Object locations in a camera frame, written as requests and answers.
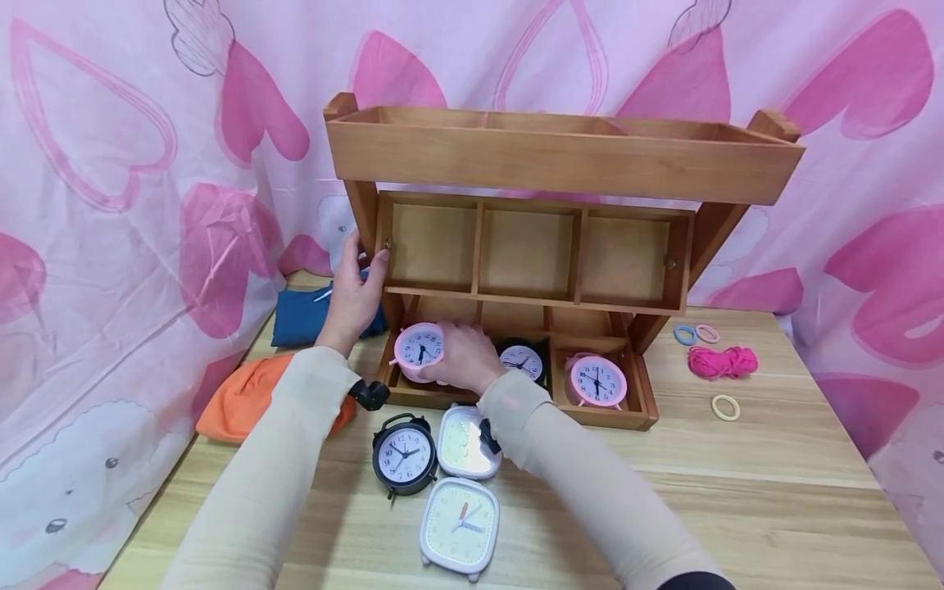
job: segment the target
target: black alarm clock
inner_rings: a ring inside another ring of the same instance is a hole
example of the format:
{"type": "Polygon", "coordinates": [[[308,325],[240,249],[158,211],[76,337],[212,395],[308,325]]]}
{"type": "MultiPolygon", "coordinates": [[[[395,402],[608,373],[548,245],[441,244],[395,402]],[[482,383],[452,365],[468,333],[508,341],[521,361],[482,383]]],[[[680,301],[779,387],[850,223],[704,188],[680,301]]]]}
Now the black alarm clock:
{"type": "Polygon", "coordinates": [[[411,496],[436,481],[436,445],[430,423],[423,416],[398,414],[374,433],[374,473],[389,494],[411,496]],[[390,426],[397,420],[409,418],[390,426]]]}
{"type": "Polygon", "coordinates": [[[523,338],[509,338],[498,345],[502,366],[524,371],[538,385],[544,384],[548,372],[547,343],[533,343],[523,338]]]}

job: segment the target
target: hand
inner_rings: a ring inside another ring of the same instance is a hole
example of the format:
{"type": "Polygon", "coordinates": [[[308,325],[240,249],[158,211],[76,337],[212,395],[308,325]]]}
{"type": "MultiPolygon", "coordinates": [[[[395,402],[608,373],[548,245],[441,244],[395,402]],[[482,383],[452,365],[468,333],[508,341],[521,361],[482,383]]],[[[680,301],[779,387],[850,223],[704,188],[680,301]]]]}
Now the hand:
{"type": "Polygon", "coordinates": [[[481,396],[507,371],[481,328],[452,322],[439,322],[439,328],[443,331],[443,359],[421,368],[420,379],[442,381],[481,396]]]}
{"type": "Polygon", "coordinates": [[[361,234],[354,230],[347,237],[341,263],[334,273],[334,291],[328,306],[328,319],[316,346],[334,348],[345,357],[377,315],[383,280],[387,275],[390,251],[381,250],[370,263],[367,280],[361,280],[358,267],[361,234]]]}

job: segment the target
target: table surface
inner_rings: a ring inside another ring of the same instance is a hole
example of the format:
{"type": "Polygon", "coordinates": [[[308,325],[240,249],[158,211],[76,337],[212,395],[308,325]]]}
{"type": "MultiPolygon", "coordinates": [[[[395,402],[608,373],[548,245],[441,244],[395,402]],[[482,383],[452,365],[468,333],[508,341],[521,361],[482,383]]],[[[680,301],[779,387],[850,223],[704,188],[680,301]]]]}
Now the table surface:
{"type": "MultiPolygon", "coordinates": [[[[312,287],[319,281],[300,280],[312,287]]],[[[939,589],[774,318],[691,309],[685,322],[716,327],[720,346],[750,346],[760,369],[740,381],[696,378],[672,337],[673,320],[646,353],[659,422],[649,432],[593,430],[649,478],[732,581],[739,588],[939,589]],[[722,393],[740,402],[738,421],[712,414],[710,400],[722,393]]],[[[271,335],[270,319],[248,360],[276,354],[271,335]]],[[[356,371],[374,375],[383,339],[357,347],[356,371]]],[[[374,476],[371,435],[400,411],[361,412],[325,444],[277,588],[470,587],[465,577],[421,565],[419,521],[429,488],[391,505],[374,476]]],[[[441,412],[418,412],[438,430],[441,412]]],[[[160,584],[234,452],[197,437],[101,588],[160,584]]],[[[541,481],[506,461],[486,485],[502,513],[480,589],[616,587],[607,564],[541,481]]]]}

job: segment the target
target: fabric backdrop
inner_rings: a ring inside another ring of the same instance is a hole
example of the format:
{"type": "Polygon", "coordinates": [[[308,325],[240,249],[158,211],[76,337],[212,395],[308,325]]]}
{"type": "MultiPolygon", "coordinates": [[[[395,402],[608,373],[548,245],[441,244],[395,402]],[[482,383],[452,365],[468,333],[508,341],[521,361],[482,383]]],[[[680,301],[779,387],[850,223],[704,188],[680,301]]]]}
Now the fabric backdrop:
{"type": "Polygon", "coordinates": [[[353,229],[321,115],[342,90],[783,110],[806,155],[690,303],[784,317],[944,574],[937,0],[14,0],[0,31],[0,587],[95,587],[281,273],[330,274],[353,229]]]}

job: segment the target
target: wooden frame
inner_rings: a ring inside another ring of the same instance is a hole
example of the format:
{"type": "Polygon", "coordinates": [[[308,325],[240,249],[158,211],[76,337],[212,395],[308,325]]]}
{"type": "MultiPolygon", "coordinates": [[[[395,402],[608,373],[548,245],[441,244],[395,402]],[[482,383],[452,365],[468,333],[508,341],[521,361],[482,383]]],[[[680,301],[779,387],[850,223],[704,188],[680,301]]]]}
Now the wooden frame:
{"type": "Polygon", "coordinates": [[[643,353],[750,205],[776,202],[803,148],[782,115],[746,129],[692,121],[375,107],[325,108],[335,172],[368,257],[389,247],[381,300],[391,328],[378,379],[391,402],[427,408],[474,395],[406,381],[396,334],[463,319],[493,338],[547,339],[548,388],[586,425],[648,430],[658,418],[643,353]],[[703,201],[697,212],[378,191],[448,184],[703,201]],[[574,407],[564,361],[596,351],[622,368],[623,407],[574,407]]]}

